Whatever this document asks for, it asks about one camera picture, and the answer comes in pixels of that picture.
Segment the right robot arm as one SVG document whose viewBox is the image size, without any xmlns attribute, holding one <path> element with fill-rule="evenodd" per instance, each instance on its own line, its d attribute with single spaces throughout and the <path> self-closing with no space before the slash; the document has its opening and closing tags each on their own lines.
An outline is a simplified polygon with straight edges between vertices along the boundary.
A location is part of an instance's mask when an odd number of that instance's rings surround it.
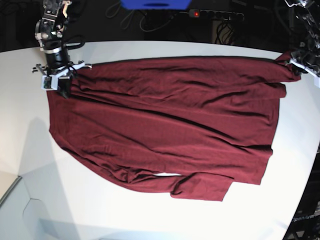
<svg viewBox="0 0 320 240">
<path fill-rule="evenodd" d="M 84 37 L 75 35 L 65 38 L 68 24 L 79 16 L 73 13 L 74 0 L 44 0 L 44 13 L 35 25 L 34 37 L 39 43 L 40 51 L 44 53 L 45 65 L 40 63 L 31 72 L 41 74 L 41 89 L 57 91 L 65 99 L 71 95 L 72 80 L 78 70 L 92 68 L 92 65 L 80 60 L 76 63 L 70 59 L 69 51 L 85 45 Z"/>
</svg>

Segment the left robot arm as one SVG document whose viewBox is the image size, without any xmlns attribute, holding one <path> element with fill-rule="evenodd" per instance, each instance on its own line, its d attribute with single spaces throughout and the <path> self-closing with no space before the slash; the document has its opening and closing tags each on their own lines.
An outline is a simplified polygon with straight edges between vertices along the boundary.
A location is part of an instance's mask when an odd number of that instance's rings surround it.
<svg viewBox="0 0 320 240">
<path fill-rule="evenodd" d="M 310 74 L 315 81 L 320 80 L 320 2 L 318 0 L 285 0 L 285 6 L 290 9 L 286 24 L 280 11 L 282 6 L 276 0 L 274 13 L 279 23 L 298 46 L 292 48 L 290 59 L 286 62 L 292 65 L 295 72 Z"/>
</svg>

